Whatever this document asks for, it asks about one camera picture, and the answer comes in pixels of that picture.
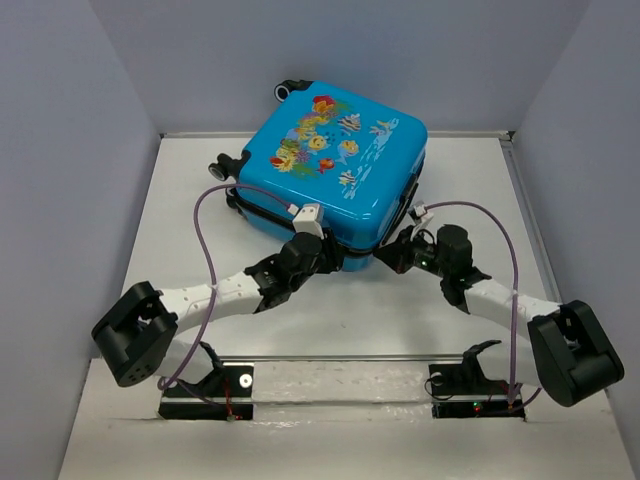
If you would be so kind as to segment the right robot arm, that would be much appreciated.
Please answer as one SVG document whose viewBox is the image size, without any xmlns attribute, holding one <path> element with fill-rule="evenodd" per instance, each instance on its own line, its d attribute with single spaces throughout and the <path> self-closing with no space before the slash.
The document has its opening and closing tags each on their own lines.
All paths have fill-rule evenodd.
<svg viewBox="0 0 640 480">
<path fill-rule="evenodd" d="M 468 232 L 445 225 L 430 242 L 407 227 L 374 256 L 398 274 L 419 268 L 440 279 L 445 300 L 458 310 L 506 328 L 516 324 L 531 345 L 533 377 L 522 384 L 571 407 L 624 378 L 623 363 L 593 309 L 574 300 L 558 304 L 520 295 L 473 263 Z"/>
</svg>

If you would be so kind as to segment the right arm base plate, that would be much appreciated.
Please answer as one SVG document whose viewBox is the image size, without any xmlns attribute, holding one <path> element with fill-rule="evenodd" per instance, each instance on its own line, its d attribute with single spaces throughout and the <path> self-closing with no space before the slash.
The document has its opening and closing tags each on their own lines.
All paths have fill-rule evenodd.
<svg viewBox="0 0 640 480">
<path fill-rule="evenodd" d="M 520 396 L 509 407 L 505 381 L 466 379 L 461 364 L 431 364 L 424 389 L 435 419 L 526 418 Z"/>
</svg>

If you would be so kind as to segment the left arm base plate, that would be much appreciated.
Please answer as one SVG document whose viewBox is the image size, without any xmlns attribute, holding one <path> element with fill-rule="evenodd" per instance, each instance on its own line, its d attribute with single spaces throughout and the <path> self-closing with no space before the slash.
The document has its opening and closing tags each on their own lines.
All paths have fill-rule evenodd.
<svg viewBox="0 0 640 480">
<path fill-rule="evenodd" d="M 198 384 L 183 381 L 161 395 L 165 420 L 250 421 L 254 419 L 254 364 L 226 362 Z"/>
</svg>

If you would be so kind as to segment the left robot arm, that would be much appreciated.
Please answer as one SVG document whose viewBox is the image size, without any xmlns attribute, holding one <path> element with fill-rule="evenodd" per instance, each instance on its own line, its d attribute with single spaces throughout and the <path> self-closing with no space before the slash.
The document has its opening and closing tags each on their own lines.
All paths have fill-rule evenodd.
<svg viewBox="0 0 640 480">
<path fill-rule="evenodd" d="M 316 274 L 340 270 L 343 255 L 332 230 L 319 236 L 300 232 L 257 264 L 217 281 L 188 288 L 156 289 L 143 281 L 130 287 L 97 322 L 91 337 L 120 387 L 152 376 L 186 381 L 209 395 L 221 383 L 221 370 L 196 340 L 176 337 L 188 330 L 237 315 L 275 309 Z"/>
</svg>

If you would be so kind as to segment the blue kids suitcase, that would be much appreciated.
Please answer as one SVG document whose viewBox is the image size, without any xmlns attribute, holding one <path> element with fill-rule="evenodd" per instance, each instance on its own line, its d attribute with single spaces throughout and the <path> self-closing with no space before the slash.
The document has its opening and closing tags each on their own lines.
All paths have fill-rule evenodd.
<svg viewBox="0 0 640 480">
<path fill-rule="evenodd" d="M 316 203 L 355 272 L 401 223 L 418 187 L 428 130 L 406 113 L 321 81 L 284 80 L 279 106 L 238 157 L 221 153 L 208 170 L 232 179 L 226 197 L 255 228 L 288 241 L 288 204 Z"/>
</svg>

